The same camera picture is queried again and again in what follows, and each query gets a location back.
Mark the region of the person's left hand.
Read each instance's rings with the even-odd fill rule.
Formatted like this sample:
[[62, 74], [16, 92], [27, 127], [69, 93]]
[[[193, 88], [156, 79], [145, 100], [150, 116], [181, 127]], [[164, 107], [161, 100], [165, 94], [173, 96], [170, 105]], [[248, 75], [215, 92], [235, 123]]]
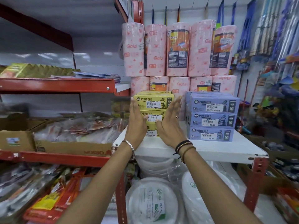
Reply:
[[143, 124], [142, 115], [137, 101], [131, 97], [129, 108], [129, 123], [125, 140], [128, 140], [136, 150], [142, 143], [147, 132], [147, 124]]

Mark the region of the person's right hand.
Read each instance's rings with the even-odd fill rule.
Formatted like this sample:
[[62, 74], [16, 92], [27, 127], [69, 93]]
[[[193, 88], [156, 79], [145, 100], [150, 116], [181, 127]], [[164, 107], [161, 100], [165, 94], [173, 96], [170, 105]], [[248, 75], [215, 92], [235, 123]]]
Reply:
[[181, 109], [181, 99], [182, 97], [179, 96], [170, 103], [166, 110], [165, 117], [162, 120], [165, 134], [159, 134], [162, 141], [173, 149], [175, 149], [179, 143], [186, 140], [178, 120]]

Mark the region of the yellow garbage bag box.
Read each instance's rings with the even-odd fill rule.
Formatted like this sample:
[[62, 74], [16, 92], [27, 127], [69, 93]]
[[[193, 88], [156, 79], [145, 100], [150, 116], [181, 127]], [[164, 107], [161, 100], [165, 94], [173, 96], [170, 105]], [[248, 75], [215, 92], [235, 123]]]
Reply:
[[140, 110], [141, 115], [147, 116], [146, 124], [155, 124], [156, 120], [162, 121], [165, 117], [165, 110]]
[[133, 96], [137, 101], [140, 110], [161, 110], [166, 111], [175, 96], [168, 91], [164, 93], [140, 92]]
[[160, 137], [159, 133], [157, 131], [156, 124], [147, 124], [147, 132], [146, 135], [147, 137]]

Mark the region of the person's right forearm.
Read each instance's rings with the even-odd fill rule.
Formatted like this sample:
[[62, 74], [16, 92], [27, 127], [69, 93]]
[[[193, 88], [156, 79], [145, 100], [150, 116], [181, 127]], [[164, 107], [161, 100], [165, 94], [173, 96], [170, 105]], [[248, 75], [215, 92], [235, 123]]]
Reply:
[[215, 224], [263, 224], [195, 150], [185, 164]]

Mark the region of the person's left forearm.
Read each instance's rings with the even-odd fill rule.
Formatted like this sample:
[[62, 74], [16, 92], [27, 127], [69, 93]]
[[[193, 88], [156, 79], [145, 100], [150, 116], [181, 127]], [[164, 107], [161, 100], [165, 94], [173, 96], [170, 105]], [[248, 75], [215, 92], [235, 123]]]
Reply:
[[101, 224], [131, 156], [131, 148], [122, 142], [56, 224]]

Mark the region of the yellow packets behind boxes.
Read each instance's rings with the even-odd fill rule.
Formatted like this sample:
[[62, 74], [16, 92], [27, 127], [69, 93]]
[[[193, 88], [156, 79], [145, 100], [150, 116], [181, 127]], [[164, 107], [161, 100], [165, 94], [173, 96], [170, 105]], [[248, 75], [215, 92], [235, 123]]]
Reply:
[[130, 101], [113, 101], [111, 115], [115, 118], [129, 119]]

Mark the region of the black and brown wrist bands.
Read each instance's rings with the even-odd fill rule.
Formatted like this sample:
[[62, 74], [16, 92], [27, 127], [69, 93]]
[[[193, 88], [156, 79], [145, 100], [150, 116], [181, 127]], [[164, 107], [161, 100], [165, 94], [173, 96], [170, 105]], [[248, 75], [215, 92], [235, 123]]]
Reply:
[[185, 140], [177, 145], [177, 147], [175, 148], [175, 153], [173, 155], [179, 155], [179, 159], [181, 159], [181, 162], [185, 164], [185, 154], [189, 150], [196, 151], [196, 147], [191, 141]]

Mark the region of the silver bangle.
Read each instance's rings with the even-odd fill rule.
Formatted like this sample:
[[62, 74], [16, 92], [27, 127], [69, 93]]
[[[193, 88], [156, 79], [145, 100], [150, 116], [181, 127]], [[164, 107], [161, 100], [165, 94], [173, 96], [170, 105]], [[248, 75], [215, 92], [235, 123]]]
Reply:
[[132, 150], [132, 156], [130, 158], [130, 161], [133, 161], [135, 159], [135, 157], [136, 157], [136, 153], [135, 153], [134, 147], [132, 146], [132, 144], [128, 140], [124, 139], [124, 140], [122, 140], [122, 142], [127, 143], [129, 145], [129, 147], [131, 148], [131, 150]]

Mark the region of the stack of white bowls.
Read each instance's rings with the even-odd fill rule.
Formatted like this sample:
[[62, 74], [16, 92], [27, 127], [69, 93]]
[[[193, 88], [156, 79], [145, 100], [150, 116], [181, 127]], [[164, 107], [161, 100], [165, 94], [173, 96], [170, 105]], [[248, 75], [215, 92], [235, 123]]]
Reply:
[[167, 170], [175, 162], [174, 158], [161, 158], [149, 156], [136, 156], [135, 158], [139, 168], [140, 177], [157, 177], [166, 181], [169, 180]]

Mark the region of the purple garbage bag box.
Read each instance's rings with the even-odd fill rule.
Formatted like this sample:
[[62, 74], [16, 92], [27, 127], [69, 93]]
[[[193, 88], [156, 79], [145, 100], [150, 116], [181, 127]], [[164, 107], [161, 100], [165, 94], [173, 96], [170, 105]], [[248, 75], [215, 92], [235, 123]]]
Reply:
[[187, 92], [185, 114], [189, 113], [228, 113], [237, 114], [240, 99], [229, 93]]
[[187, 138], [190, 140], [232, 142], [234, 129], [191, 127], [186, 125]]
[[235, 128], [237, 115], [229, 113], [194, 113], [186, 116], [186, 124], [191, 127]]

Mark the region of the white shelf board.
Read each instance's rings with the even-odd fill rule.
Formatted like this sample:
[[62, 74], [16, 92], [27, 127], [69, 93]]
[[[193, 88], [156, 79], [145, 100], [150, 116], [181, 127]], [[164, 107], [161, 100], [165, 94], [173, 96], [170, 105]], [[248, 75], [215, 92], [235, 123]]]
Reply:
[[[190, 141], [206, 161], [253, 164], [254, 159], [269, 158], [267, 152], [237, 131], [234, 131], [232, 142]], [[135, 153], [137, 156], [179, 158], [174, 154], [174, 149], [167, 146], [159, 137], [144, 137]]]

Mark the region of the pile of clear wrapped packets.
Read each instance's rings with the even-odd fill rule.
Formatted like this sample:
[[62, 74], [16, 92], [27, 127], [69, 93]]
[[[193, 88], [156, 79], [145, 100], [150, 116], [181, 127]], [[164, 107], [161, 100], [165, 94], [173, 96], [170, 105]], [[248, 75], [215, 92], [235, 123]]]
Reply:
[[128, 118], [101, 112], [64, 113], [33, 132], [35, 141], [112, 143], [128, 125]]

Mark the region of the pile of flat blue-white packets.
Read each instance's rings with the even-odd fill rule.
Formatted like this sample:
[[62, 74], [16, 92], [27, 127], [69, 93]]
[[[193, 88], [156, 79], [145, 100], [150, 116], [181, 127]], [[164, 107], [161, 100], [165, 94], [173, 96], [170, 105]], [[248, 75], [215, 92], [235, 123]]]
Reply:
[[51, 75], [52, 79], [113, 79], [114, 83], [121, 82], [121, 76], [117, 74], [107, 73], [89, 73], [89, 72], [76, 72], [72, 71], [66, 75]]

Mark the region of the stack of pink paper rolls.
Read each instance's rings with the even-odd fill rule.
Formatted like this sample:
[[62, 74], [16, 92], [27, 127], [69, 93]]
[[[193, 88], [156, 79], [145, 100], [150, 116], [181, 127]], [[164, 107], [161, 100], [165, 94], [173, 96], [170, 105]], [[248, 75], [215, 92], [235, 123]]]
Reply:
[[121, 49], [130, 95], [148, 91], [233, 95], [236, 76], [229, 75], [229, 64], [237, 27], [216, 25], [210, 19], [192, 26], [123, 23]]

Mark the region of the wrapped white plates with label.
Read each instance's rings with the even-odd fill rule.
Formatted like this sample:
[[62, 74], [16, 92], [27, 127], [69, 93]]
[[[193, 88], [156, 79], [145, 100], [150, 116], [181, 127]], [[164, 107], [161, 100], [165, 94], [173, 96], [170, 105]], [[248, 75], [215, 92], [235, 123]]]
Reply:
[[128, 224], [189, 224], [177, 186], [162, 178], [147, 177], [126, 194]]

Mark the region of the cardboard box with red print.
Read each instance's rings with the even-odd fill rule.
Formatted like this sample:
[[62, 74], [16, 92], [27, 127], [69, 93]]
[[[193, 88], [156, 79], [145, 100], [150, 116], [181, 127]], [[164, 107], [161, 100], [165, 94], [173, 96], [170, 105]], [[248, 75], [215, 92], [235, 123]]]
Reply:
[[89, 142], [50, 142], [35, 140], [37, 152], [52, 154], [84, 155], [96, 157], [111, 157], [113, 143], [89, 143]]

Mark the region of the wrapped plain white plates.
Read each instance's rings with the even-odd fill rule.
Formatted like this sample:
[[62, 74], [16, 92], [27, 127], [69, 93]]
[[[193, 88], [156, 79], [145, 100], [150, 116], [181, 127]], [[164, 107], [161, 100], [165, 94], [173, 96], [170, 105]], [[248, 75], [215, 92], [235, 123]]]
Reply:
[[[235, 195], [241, 197], [240, 187], [230, 175], [217, 169], [214, 172]], [[181, 188], [190, 224], [215, 224], [189, 171], [182, 177]]]

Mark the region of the red metal shelf rack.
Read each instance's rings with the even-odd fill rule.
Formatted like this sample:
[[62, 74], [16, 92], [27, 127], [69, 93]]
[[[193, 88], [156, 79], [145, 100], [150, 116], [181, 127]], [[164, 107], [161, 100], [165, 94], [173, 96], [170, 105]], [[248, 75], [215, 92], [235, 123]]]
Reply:
[[[44, 39], [49, 40], [57, 45], [62, 46], [70, 51], [74, 51], [73, 40], [71, 35], [57, 30], [39, 20], [24, 15], [14, 9], [0, 3], [0, 18], [13, 23], [25, 30], [28, 30]], [[65, 93], [113, 93], [120, 96], [129, 95], [127, 92], [117, 92], [113, 79], [33, 79], [33, 78], [4, 78], [0, 79], [0, 93], [49, 93], [49, 94], [65, 94]], [[43, 158], [41, 161], [46, 162], [45, 158], [49, 158], [49, 163], [54, 164], [58, 161], [65, 161], [67, 165], [80, 165], [102, 167], [108, 157], [86, 156], [86, 155], [70, 155], [70, 154], [49, 154], [41, 152], [24, 152], [28, 155], [27, 162], [35, 162], [38, 157]], [[248, 159], [253, 163], [253, 175], [249, 179], [249, 186], [245, 192], [244, 204], [254, 212], [259, 192], [258, 187], [261, 183], [262, 174], [265, 173], [268, 165], [267, 154], [249, 154]]]

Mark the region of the stack of gold green packets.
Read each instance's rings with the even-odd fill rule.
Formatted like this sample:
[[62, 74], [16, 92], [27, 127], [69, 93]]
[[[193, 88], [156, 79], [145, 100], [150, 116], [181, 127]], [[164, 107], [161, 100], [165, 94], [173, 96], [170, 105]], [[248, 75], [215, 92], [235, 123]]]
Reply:
[[47, 79], [74, 76], [80, 69], [64, 68], [42, 64], [13, 63], [6, 67], [0, 78]]

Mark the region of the heap of colourful plastic goods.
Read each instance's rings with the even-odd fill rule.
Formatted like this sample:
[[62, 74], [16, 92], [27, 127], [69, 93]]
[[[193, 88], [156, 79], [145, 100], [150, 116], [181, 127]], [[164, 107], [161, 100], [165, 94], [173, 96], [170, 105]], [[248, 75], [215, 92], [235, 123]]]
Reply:
[[299, 141], [299, 60], [282, 64], [282, 75], [268, 66], [257, 80], [262, 99], [252, 105], [256, 115]]

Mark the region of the pile of red orange packets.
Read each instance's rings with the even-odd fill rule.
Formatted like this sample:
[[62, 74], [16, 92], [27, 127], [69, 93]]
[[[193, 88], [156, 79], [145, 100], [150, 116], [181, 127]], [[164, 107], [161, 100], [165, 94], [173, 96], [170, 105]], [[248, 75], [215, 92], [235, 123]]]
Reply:
[[26, 221], [55, 224], [79, 193], [79, 183], [87, 167], [65, 168], [49, 190], [23, 215]]

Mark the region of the large open cardboard box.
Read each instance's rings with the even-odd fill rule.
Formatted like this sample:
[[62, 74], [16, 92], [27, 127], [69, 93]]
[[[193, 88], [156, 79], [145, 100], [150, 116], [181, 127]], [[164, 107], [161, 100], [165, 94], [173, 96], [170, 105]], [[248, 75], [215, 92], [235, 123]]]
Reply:
[[299, 150], [276, 139], [257, 135], [244, 136], [269, 156], [269, 164], [259, 186], [260, 194], [274, 195], [278, 187], [299, 190]]

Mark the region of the plain brown cardboard box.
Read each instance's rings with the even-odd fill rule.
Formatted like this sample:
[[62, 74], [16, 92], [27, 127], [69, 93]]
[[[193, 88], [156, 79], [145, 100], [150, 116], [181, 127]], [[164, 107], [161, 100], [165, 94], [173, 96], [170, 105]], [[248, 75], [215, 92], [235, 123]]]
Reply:
[[0, 150], [18, 152], [34, 152], [35, 142], [31, 131], [0, 131]]

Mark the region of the pile of silver plastic packets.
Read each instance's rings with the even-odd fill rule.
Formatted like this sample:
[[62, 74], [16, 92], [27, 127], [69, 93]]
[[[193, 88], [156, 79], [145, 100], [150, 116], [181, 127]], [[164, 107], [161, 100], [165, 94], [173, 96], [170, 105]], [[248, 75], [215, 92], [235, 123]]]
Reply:
[[19, 218], [61, 171], [59, 165], [20, 163], [3, 173], [0, 176], [0, 224]]

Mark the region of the row of hanging packaged mops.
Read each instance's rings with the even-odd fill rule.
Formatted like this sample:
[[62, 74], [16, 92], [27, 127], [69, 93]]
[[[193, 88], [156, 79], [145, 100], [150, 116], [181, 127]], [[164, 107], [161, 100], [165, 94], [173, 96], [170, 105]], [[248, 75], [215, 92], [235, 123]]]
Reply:
[[234, 56], [239, 70], [252, 61], [277, 61], [284, 53], [285, 40], [297, 23], [299, 0], [250, 0], [241, 38]]

